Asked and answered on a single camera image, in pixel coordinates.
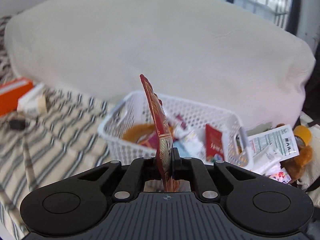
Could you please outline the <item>white green seed packet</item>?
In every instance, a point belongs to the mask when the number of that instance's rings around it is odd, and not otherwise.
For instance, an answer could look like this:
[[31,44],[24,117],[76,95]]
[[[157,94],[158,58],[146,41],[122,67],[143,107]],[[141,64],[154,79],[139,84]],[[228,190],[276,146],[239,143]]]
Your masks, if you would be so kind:
[[266,132],[248,137],[253,156],[260,153],[269,144],[273,145],[282,155],[282,160],[294,158],[299,155],[296,138],[291,125],[283,125]]

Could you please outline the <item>black backpack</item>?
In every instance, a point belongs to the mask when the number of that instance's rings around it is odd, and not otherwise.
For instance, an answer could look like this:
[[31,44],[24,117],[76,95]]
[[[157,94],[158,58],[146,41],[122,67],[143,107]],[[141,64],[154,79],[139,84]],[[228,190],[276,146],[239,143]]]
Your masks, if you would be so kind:
[[319,125],[319,61],[316,62],[310,79],[305,86],[305,93],[303,112]]

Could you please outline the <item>large red snack packet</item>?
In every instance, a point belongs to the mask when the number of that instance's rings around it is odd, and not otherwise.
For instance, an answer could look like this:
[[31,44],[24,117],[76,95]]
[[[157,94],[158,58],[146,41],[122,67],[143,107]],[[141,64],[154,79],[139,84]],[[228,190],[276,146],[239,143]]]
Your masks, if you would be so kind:
[[161,174],[164,191],[177,192],[180,183],[172,178],[171,166],[174,142],[163,110],[162,101],[158,98],[151,83],[143,74],[140,74],[140,81],[146,94],[150,113],[155,125],[157,138],[156,165]]

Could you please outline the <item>white box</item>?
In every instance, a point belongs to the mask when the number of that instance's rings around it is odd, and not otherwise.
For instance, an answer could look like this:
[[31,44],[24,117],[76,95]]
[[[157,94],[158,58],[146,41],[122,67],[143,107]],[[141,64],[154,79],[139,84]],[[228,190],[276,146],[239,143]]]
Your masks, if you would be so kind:
[[17,111],[30,117],[37,117],[47,113],[44,83],[37,84],[24,96],[18,99]]

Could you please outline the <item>large cream pillow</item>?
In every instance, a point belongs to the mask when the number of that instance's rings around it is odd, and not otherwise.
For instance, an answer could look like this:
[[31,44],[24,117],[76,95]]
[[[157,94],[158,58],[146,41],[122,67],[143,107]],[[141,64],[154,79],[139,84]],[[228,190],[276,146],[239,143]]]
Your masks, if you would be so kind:
[[142,88],[293,125],[315,58],[300,38],[222,0],[48,0],[14,16],[13,72],[110,100]]

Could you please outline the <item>white crimped snack packet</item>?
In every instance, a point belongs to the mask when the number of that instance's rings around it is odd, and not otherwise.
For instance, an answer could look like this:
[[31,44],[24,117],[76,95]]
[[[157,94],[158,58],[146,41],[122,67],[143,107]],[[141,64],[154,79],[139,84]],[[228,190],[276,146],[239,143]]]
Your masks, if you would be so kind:
[[179,150],[182,150],[182,157],[202,158],[204,144],[194,130],[177,126],[174,128],[173,135],[176,139],[175,145]]

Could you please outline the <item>white perforated plastic basket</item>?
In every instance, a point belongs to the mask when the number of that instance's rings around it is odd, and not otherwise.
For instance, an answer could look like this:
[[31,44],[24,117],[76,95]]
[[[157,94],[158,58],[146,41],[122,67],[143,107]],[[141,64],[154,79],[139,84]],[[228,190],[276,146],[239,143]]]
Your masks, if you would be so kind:
[[[196,101],[160,94],[173,138],[181,147],[181,157],[193,157],[212,165],[217,157],[206,159],[206,125],[222,133],[224,160],[233,165],[250,170],[253,168],[253,153],[247,134],[239,117],[226,109],[206,105]],[[140,157],[154,157],[153,148],[141,146],[123,139],[129,129],[137,125],[153,124],[146,94],[142,90],[129,93],[106,116],[98,127],[98,134],[106,140],[110,155],[129,165]]]

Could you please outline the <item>striped bed sheet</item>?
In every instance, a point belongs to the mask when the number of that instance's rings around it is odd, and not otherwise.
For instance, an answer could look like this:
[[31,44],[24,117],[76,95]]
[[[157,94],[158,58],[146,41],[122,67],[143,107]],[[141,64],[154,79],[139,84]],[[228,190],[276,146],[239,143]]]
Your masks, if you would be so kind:
[[14,239],[27,229],[20,216],[23,198],[39,187],[109,161],[107,143],[97,134],[112,105],[72,91],[47,89],[46,115],[27,120],[16,131],[1,117],[1,224]]

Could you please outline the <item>brown plush toy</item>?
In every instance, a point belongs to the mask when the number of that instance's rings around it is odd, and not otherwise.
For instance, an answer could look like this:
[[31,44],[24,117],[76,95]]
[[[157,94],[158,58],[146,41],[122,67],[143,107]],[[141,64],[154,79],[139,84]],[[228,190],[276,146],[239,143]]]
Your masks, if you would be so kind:
[[306,166],[312,161],[313,158],[313,149],[310,144],[305,147],[298,146],[298,149],[298,156],[281,162],[281,167],[285,168],[291,177],[289,184],[295,183],[302,177]]

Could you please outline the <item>white paper pouch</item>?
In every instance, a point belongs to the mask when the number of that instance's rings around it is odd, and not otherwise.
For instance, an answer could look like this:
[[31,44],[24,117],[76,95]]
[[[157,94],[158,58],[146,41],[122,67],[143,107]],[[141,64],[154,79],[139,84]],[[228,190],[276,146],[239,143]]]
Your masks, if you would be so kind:
[[253,157],[254,165],[252,172],[264,175],[270,168],[276,165],[276,163],[279,163],[281,159],[281,153],[272,143],[270,143]]

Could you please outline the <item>dark red box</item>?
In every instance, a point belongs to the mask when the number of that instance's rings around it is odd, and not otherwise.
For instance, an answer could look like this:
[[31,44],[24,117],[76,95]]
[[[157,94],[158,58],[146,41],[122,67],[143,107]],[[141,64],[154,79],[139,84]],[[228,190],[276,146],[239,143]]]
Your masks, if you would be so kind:
[[215,162],[217,160],[224,160],[222,133],[214,127],[206,124],[206,161]]

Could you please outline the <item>pink floral tissue pack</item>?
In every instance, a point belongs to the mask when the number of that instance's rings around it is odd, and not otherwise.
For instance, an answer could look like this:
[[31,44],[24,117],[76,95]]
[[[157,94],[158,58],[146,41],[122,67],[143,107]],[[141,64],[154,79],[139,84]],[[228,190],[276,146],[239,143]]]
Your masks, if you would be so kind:
[[283,184],[288,184],[291,181],[291,177],[285,168],[282,168],[279,172],[270,175],[269,178]]

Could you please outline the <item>orange roll of tape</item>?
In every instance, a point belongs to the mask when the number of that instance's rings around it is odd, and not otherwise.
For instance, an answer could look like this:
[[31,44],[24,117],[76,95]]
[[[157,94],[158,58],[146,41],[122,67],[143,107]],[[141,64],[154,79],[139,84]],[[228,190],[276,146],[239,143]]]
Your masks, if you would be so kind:
[[293,130],[297,145],[299,147],[308,146],[312,140],[312,134],[310,130],[302,125],[296,126]]

